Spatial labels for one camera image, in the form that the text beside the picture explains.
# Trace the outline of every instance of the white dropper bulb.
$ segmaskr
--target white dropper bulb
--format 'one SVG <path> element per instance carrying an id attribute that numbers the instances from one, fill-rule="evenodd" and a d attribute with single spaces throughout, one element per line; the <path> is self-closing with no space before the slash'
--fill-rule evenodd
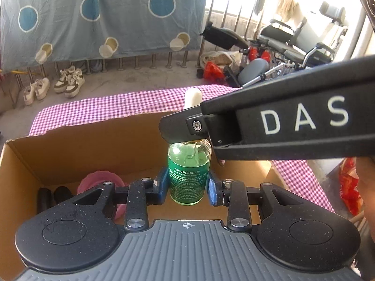
<path id="1" fill-rule="evenodd" d="M 198 106 L 203 101 L 203 95 L 200 89 L 190 88 L 185 93 L 185 105 L 184 109 Z"/>

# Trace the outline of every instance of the sneaker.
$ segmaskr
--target sneaker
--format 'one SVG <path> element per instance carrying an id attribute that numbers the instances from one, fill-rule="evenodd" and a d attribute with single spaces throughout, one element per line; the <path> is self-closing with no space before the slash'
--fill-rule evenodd
<path id="1" fill-rule="evenodd" d="M 35 84 L 30 83 L 24 90 L 24 101 L 25 105 L 29 106 L 34 102 L 35 98 Z"/>
<path id="2" fill-rule="evenodd" d="M 36 98 L 42 100 L 46 97 L 49 86 L 51 85 L 48 78 L 37 79 L 35 82 L 35 94 Z"/>
<path id="3" fill-rule="evenodd" d="M 85 78 L 82 75 L 82 70 L 79 68 L 73 73 L 72 79 L 66 87 L 65 97 L 72 98 L 77 96 L 79 89 L 84 83 Z"/>
<path id="4" fill-rule="evenodd" d="M 66 70 L 60 70 L 60 79 L 55 83 L 55 86 L 53 87 L 56 93 L 63 93 L 66 91 L 66 87 L 72 79 L 72 75 L 74 72 L 74 65 L 72 65 L 70 68 Z"/>

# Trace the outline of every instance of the cardboard box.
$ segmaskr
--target cardboard box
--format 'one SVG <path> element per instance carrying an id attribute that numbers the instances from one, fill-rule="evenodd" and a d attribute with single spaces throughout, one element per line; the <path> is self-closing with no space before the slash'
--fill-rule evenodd
<path id="1" fill-rule="evenodd" d="M 81 126 L 67 126 L 42 136 L 8 141 L 0 160 L 0 277 L 13 280 L 23 270 L 14 245 L 18 227 L 36 214 L 40 187 L 52 191 L 60 185 L 75 192 L 89 173 L 108 170 L 124 182 L 155 177 L 167 164 L 168 144 L 158 124 L 167 113 L 134 115 Z M 213 155 L 211 168 L 221 179 L 243 181 L 249 187 L 284 183 L 268 161 L 227 161 L 220 167 Z M 148 207 L 154 219 L 222 219 L 228 209 L 213 207 L 207 196 L 194 206 L 181 206 L 168 195 L 162 206 Z M 251 206 L 254 224 L 260 223 L 256 206 Z"/>

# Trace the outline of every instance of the green glass bottle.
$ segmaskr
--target green glass bottle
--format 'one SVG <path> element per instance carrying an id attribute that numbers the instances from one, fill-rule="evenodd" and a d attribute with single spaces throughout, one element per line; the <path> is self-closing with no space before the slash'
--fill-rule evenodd
<path id="1" fill-rule="evenodd" d="M 185 109 L 199 105 L 202 93 L 190 88 L 185 93 Z M 169 191 L 181 205 L 194 205 L 204 195 L 210 168 L 211 145 L 206 140 L 175 143 L 168 149 Z"/>

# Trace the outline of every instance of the cardboard box flap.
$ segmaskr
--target cardboard box flap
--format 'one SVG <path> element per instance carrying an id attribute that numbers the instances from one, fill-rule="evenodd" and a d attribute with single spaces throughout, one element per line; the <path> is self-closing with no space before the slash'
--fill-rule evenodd
<path id="1" fill-rule="evenodd" d="M 14 235 L 36 214 L 36 194 L 42 186 L 5 144 L 0 157 L 0 277 L 4 280 L 12 280 L 24 269 Z"/>
<path id="2" fill-rule="evenodd" d="M 44 185 L 81 181 L 98 170 L 129 174 L 166 165 L 168 144 L 158 124 L 167 114 L 60 127 L 45 135 L 9 141 L 8 145 Z"/>

